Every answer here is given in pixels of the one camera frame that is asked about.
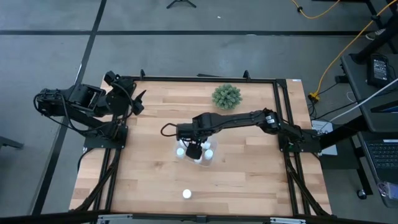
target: concrete floor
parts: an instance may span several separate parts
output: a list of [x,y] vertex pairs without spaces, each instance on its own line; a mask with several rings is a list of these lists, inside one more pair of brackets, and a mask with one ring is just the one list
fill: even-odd
[[[108,0],[99,30],[361,30],[369,21],[365,4],[341,3],[325,17],[307,20],[289,0],[192,0],[166,10],[169,1]],[[91,30],[100,0],[0,0],[0,30]],[[299,0],[315,15],[331,2]],[[373,1],[380,10],[384,1]],[[391,13],[382,17],[385,21]],[[41,89],[66,88],[75,81],[88,35],[0,35],[0,136],[23,142],[21,151],[0,152],[0,217],[27,215],[32,209],[58,125],[32,106]],[[313,91],[328,64],[353,37],[246,35],[98,35],[83,83],[99,86],[105,72],[136,75],[195,76],[197,73],[241,77],[299,78]],[[357,52],[368,41],[360,38],[347,51]],[[323,89],[341,75],[337,63]],[[318,114],[349,103],[348,85],[323,94]],[[355,113],[339,120],[344,122]],[[67,131],[43,213],[66,212],[76,179],[83,138]],[[363,161],[372,180],[366,161]],[[397,223],[396,209],[386,208],[378,194],[359,200],[355,170],[324,170],[332,211],[342,218]],[[135,223],[154,223],[135,221]]]

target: bracket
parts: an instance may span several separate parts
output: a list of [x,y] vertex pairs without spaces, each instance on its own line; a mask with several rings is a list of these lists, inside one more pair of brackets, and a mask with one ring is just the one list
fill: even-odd
[[243,78],[245,78],[247,82],[251,82],[249,71],[247,70],[244,71]]
[[276,83],[278,83],[278,85],[280,85],[280,87],[282,87],[282,88],[287,88],[287,83],[286,83],[285,79],[278,78],[276,80]]
[[317,132],[312,129],[303,129],[303,141],[296,142],[295,144],[290,142],[287,136],[281,136],[282,147],[280,151],[286,152],[322,152],[321,145],[319,143],[319,138],[316,137]]
[[141,69],[141,71],[139,71],[139,79],[140,81],[144,81],[144,77],[146,76],[144,69]]
[[105,138],[102,138],[99,136],[97,136],[95,138],[87,137],[85,140],[84,147],[86,147],[86,148],[103,148],[103,149],[124,149],[124,146],[126,145],[126,141],[127,141],[128,129],[129,129],[129,126],[126,126],[125,124],[122,126],[119,126],[117,141],[115,141],[115,140],[110,141],[109,139],[105,139]]
[[197,223],[207,223],[206,215],[197,215]]
[[132,214],[98,215],[98,222],[133,219]]
[[305,220],[295,218],[275,218],[271,217],[271,223],[275,224],[305,224]]

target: transparent container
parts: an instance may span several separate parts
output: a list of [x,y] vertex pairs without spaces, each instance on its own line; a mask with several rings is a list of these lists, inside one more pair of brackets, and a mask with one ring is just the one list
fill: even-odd
[[184,159],[186,161],[190,161],[204,167],[209,167],[214,159],[214,156],[216,154],[215,152],[218,146],[216,138],[214,136],[210,136],[208,137],[206,142],[200,144],[200,146],[202,147],[202,154],[200,159],[191,159],[185,155],[188,144],[189,142],[179,140],[174,149],[175,156],[177,156],[179,159]]

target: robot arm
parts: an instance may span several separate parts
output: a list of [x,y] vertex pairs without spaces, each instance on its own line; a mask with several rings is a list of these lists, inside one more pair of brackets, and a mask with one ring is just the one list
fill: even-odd
[[[66,90],[43,89],[34,98],[36,110],[47,117],[66,116],[73,130],[87,137],[88,134],[99,138],[113,140],[118,138],[119,126],[114,121],[102,122],[94,117],[103,117],[112,114],[115,117],[124,115],[129,106],[131,112],[138,115],[144,109],[142,105],[143,91],[135,100],[131,95],[135,83],[128,77],[120,77],[113,72],[104,76],[104,81],[113,89],[106,93],[98,87],[76,84]],[[70,120],[88,126],[87,131],[79,130]]]
[[258,126],[267,134],[283,135],[286,145],[289,146],[305,142],[306,135],[308,135],[299,126],[292,126],[281,121],[276,112],[267,108],[250,113],[232,115],[203,113],[192,118],[192,123],[177,124],[175,126],[177,140],[182,139],[190,142],[186,155],[192,159],[200,158],[200,143],[205,142],[208,137],[220,132],[222,129]]

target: wooden tabletop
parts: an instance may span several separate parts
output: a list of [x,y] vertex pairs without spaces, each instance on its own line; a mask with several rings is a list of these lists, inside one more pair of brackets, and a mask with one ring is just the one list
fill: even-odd
[[[112,212],[206,214],[206,215],[292,215],[283,155],[277,136],[258,127],[225,129],[214,137],[218,148],[210,167],[176,158],[176,139],[160,135],[166,123],[190,123],[204,112],[247,113],[264,108],[276,111],[273,87],[262,83],[234,83],[243,101],[233,111],[217,109],[211,94],[221,83],[137,82],[133,98],[143,90],[145,110],[128,119],[129,134],[119,163]],[[311,128],[300,80],[287,80],[294,123]],[[109,91],[107,84],[103,89]],[[286,118],[283,92],[280,99]],[[165,132],[172,133],[172,128]],[[98,182],[104,149],[95,149],[82,160],[70,208],[76,208]],[[301,153],[306,185],[327,212],[331,212],[319,161]],[[104,207],[107,186],[101,207]],[[192,198],[182,197],[184,189]],[[299,210],[302,201],[296,186]]]

